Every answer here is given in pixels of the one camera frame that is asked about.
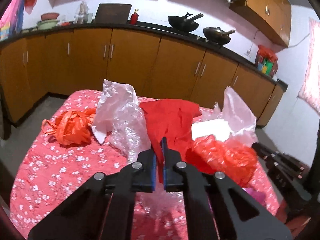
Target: dark cutting board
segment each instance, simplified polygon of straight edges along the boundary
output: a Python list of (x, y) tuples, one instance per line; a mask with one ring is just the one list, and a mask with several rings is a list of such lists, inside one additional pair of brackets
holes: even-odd
[(94, 18), (94, 23), (126, 24), (131, 7), (131, 4), (101, 3)]

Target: wooden cabinet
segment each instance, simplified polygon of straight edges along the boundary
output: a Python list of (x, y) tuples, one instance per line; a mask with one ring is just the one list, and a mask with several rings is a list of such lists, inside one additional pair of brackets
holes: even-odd
[(4, 104), (12, 122), (17, 122), (33, 106), (25, 51), (26, 39), (20, 39), (2, 48), (1, 52), (1, 86)]
[(45, 86), (47, 82), (47, 64), (43, 59), (43, 48), (44, 36), (27, 38), (26, 66), (33, 104), (47, 93), (47, 89)]
[(218, 102), (223, 107), (224, 90), (230, 86), (237, 69), (237, 63), (206, 51), (201, 68), (197, 73), (196, 85), (190, 101), (200, 106), (213, 108)]
[(46, 85), (48, 92), (70, 95), (74, 92), (74, 77), (70, 71), (72, 31), (63, 31), (46, 36), (44, 58), (46, 62)]
[(288, 0), (237, 0), (230, 4), (230, 9), (257, 27), (273, 43), (288, 47), (291, 30), (291, 4)]
[(239, 66), (232, 81), (232, 88), (259, 118), (275, 85), (258, 74)]
[(276, 85), (263, 113), (257, 121), (257, 125), (266, 126), (268, 124), (282, 98), (283, 93), (284, 91), (282, 88), (279, 85)]
[(138, 96), (150, 78), (160, 37), (155, 34), (113, 29), (108, 54), (107, 79), (130, 84)]
[(191, 44), (162, 38), (149, 96), (189, 100), (204, 52)]
[(82, 89), (102, 90), (112, 29), (74, 30), (70, 43), (72, 92)]

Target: gray floor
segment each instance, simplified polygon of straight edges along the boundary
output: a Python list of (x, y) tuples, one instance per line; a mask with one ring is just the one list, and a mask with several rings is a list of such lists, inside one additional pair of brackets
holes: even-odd
[[(39, 134), (42, 121), (44, 119), (50, 119), (62, 106), (64, 101), (65, 100), (61, 98), (46, 98), (18, 128), (12, 126), (12, 134), (8, 140), (1, 140), (0, 195), (6, 202), (9, 201), (13, 180), (17, 174), (20, 163), (32, 145), (32, 142)], [(263, 130), (257, 129), (256, 134), (261, 143), (276, 150), (276, 146)], [(267, 170), (264, 161), (260, 160), (260, 163), (265, 170)], [(277, 192), (277, 190), (276, 193), (278, 199), (281, 200), (282, 197), (280, 193)]]

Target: wok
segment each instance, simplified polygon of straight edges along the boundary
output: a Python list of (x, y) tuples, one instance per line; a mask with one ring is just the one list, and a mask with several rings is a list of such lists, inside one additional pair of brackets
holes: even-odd
[(176, 30), (182, 31), (182, 32), (193, 32), (196, 28), (199, 27), (199, 24), (196, 23), (194, 20), (199, 19), (203, 17), (202, 13), (197, 14), (196, 16), (193, 16), (190, 19), (187, 19), (187, 17), (191, 16), (192, 14), (187, 13), (186, 15), (179, 17), (179, 16), (168, 16), (168, 22), (169, 24)]
[(203, 29), (203, 34), (209, 41), (213, 41), (221, 45), (229, 43), (231, 41), (229, 35), (235, 32), (235, 30), (225, 32), (220, 27), (207, 27)]

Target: pink floral tablecloth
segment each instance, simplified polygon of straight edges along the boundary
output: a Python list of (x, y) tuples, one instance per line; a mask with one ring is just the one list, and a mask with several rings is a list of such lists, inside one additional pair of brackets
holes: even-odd
[[(96, 107), (100, 91), (81, 90), (73, 93), (54, 114), (52, 121), (63, 111), (84, 110)], [(138, 98), (146, 102), (150, 98)], [(212, 112), (200, 108), (201, 112)], [(106, 141), (85, 147), (61, 147), (51, 136), (40, 132), (21, 163), (13, 184), (10, 199), (10, 219), (20, 233), (27, 238), (29, 231), (63, 200), (79, 188), (94, 173), (118, 172), (126, 165), (126, 158)], [(258, 163), (250, 182), (257, 191), (267, 195), (266, 208), (273, 215), (279, 207), (276, 194)], [(159, 218), (150, 217), (137, 201), (133, 219), (133, 240), (188, 239), (184, 210), (172, 209)]]

